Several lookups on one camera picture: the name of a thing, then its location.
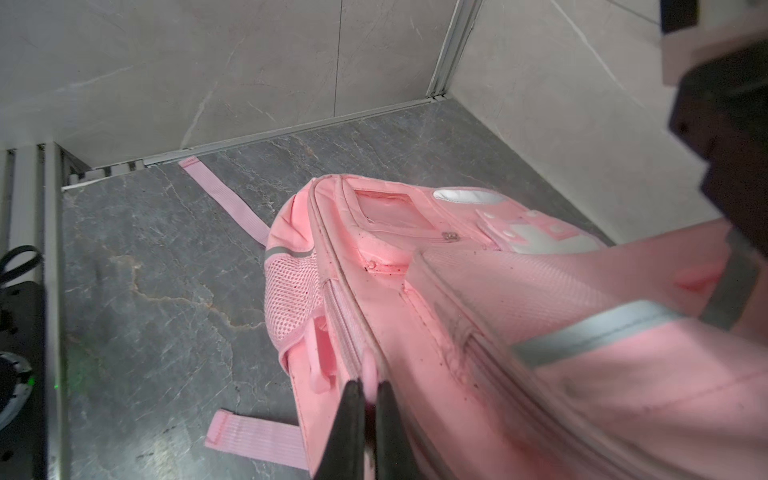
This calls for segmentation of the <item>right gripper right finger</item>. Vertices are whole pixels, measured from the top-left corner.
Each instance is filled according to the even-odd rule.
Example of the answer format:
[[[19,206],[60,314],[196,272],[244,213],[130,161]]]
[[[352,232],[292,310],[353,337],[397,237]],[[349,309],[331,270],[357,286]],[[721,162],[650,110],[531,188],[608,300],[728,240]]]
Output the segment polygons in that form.
[[[418,467],[390,382],[379,384],[375,405],[376,478],[417,480]]]

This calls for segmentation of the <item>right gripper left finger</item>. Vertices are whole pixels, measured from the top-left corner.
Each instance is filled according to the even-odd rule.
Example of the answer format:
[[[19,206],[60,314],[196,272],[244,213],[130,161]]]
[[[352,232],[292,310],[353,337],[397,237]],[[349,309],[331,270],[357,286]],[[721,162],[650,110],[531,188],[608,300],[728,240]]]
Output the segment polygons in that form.
[[[360,380],[347,382],[314,480],[362,480],[366,400]]]

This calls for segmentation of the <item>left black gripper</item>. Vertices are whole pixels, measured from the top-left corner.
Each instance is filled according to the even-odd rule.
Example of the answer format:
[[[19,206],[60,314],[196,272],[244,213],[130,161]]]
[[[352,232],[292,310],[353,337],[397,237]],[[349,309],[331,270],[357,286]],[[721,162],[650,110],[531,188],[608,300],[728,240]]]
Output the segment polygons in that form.
[[[767,43],[689,70],[669,130],[707,164],[702,193],[766,255]]]

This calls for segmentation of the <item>pink school backpack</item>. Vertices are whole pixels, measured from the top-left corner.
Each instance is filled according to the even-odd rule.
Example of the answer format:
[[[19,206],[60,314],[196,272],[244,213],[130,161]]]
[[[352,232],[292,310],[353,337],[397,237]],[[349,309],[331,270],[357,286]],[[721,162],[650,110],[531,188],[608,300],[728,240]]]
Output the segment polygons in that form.
[[[767,262],[724,219],[608,247],[492,190],[309,181],[265,249],[289,425],[218,411],[208,448],[315,474],[347,382],[391,383],[422,479],[763,479]]]

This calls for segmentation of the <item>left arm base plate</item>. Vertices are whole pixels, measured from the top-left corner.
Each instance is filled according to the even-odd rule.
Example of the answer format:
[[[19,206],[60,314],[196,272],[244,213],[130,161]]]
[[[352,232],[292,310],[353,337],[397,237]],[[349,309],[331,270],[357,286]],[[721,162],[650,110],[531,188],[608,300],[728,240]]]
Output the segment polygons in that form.
[[[47,473],[45,295],[32,281],[1,290],[1,477]]]

